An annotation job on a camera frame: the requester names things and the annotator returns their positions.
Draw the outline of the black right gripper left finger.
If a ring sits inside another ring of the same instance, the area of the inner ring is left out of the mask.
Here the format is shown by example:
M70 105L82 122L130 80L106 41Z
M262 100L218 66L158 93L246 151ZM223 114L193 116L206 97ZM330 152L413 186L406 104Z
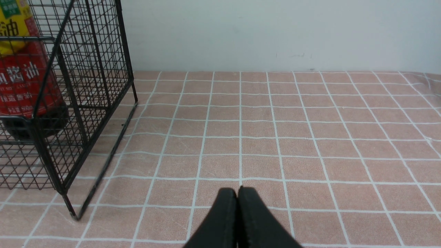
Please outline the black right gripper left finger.
M237 196L221 188L208 214L184 245L185 248L235 248Z

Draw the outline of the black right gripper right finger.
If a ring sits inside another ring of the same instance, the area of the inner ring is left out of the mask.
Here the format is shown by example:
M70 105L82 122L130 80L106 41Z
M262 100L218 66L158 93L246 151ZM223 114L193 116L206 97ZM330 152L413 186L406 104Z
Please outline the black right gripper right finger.
M241 186L237 196L238 248L301 248L277 221L253 187Z

